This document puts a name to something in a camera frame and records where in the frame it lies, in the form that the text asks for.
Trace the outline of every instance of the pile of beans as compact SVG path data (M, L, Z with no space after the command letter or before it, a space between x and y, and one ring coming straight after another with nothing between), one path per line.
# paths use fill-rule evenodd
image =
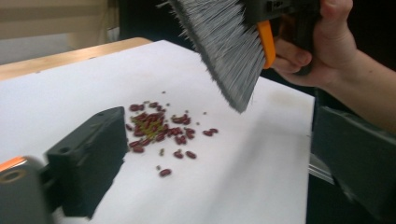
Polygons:
M191 124L192 120L187 110L181 116L173 115L170 118L171 122L165 117L166 109L158 102L151 103L146 101L143 104L133 104L129 106L129 110L135 112L136 116L131 117L132 123L125 124L125 128L132 133L134 137L139 138L129 143L129 148L134 153L144 153L145 147L149 144L161 142L166 139L173 139L177 145L185 146L190 140L195 138L195 130L187 127ZM203 135L212 136L214 133L218 132L219 130L211 128L203 131ZM164 149L162 148L160 156L163 156L163 152ZM186 151L185 155L193 160L197 158L196 154L191 151ZM183 159L184 157L181 149L174 152L174 156L178 159ZM159 172L159 175L162 177L170 174L172 174L170 169L163 169Z

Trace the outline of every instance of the broom bristles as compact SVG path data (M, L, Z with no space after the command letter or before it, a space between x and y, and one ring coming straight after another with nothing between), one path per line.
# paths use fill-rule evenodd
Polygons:
M237 0L167 0L230 107L244 112L265 59Z

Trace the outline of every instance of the white board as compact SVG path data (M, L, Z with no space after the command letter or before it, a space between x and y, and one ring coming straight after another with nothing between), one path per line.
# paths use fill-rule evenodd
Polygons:
M0 82L0 161L45 162L45 151L93 114L144 101L169 103L169 117L189 110L198 134L186 146L168 139L128 153L90 223L305 223L314 99L259 78L240 115L199 55L166 41ZM202 135L208 128L219 133ZM176 159L179 148L197 159ZM161 178L157 165L173 173Z

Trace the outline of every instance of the wooden table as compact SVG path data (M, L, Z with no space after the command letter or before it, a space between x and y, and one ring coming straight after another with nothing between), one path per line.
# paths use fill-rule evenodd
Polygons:
M149 43L151 43L150 40L136 37L87 49L78 49L66 53L50 55L47 57L0 65L0 81L70 63L77 63L84 60L89 60L90 58L103 56L124 49L135 48Z

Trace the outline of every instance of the orange part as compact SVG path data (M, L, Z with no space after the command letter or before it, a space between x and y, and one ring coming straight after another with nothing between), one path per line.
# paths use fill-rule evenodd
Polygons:
M16 166L24 161L26 161L26 159L24 157L18 156L18 157L12 158L9 161L3 162L0 164L0 172L5 171L6 169L11 168L13 166Z
M264 50L265 64L264 69L271 67L276 57L274 37L272 35L271 24L269 21L260 21L257 23L262 49Z

